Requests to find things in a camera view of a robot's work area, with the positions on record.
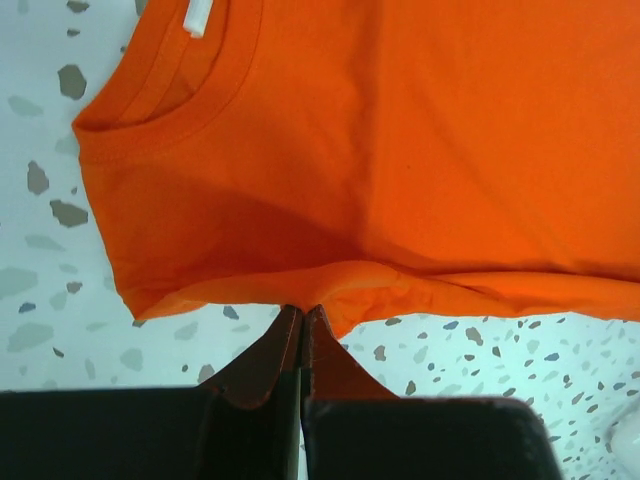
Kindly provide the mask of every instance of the white label tag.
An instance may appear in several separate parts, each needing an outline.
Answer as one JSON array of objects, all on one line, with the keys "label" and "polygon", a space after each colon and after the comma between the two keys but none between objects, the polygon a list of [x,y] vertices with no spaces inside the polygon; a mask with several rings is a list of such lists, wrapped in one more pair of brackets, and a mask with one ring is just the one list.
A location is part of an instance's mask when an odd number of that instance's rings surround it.
[{"label": "white label tag", "polygon": [[213,0],[189,0],[189,8],[182,26],[193,38],[204,37]]}]

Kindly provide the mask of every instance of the orange t-shirt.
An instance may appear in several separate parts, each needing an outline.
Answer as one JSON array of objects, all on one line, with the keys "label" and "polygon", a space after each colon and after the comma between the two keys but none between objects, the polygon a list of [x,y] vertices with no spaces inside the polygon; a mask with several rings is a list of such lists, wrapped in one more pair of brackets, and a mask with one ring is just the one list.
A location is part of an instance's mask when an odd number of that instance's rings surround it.
[{"label": "orange t-shirt", "polygon": [[640,320],[640,3],[151,0],[74,123],[139,320]]}]

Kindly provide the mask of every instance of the speckled countertop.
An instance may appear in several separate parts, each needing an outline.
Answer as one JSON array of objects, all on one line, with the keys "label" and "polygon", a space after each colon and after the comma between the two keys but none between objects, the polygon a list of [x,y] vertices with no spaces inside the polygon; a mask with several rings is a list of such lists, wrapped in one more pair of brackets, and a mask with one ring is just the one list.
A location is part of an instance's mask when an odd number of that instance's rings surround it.
[{"label": "speckled countertop", "polygon": [[[2,390],[194,385],[277,313],[214,305],[138,328],[114,291],[70,122],[114,70],[143,8],[0,2]],[[574,314],[412,315],[361,325],[342,343],[400,395],[521,398],[544,419],[567,479],[617,480],[628,477],[608,432],[640,400],[639,341],[640,324]]]}]

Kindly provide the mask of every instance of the orange fabric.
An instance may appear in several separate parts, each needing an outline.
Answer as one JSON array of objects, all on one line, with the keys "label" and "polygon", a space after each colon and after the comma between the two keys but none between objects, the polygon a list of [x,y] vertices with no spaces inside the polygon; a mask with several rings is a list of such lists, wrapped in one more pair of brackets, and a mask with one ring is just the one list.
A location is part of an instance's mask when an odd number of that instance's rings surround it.
[{"label": "orange fabric", "polygon": [[150,0],[74,123],[139,320],[640,320],[640,3]]}]

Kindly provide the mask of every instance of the white surface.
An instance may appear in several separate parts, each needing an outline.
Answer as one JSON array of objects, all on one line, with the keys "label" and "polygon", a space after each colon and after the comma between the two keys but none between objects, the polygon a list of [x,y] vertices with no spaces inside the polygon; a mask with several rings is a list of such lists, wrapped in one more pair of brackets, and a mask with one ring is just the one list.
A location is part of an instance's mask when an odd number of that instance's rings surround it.
[{"label": "white surface", "polygon": [[615,427],[611,448],[634,478],[640,478],[640,410],[626,415]]},{"label": "white surface", "polygon": [[[0,389],[194,385],[277,312],[210,306],[132,327],[93,217],[67,227],[52,215],[56,200],[89,209],[70,122],[117,65],[137,18],[134,0],[89,0],[81,13],[62,0],[0,2]],[[66,65],[86,79],[79,100],[61,94]],[[412,315],[361,325],[342,343],[400,395],[528,401],[567,479],[623,480],[607,444],[639,398],[639,339],[640,324],[573,314]]]}]

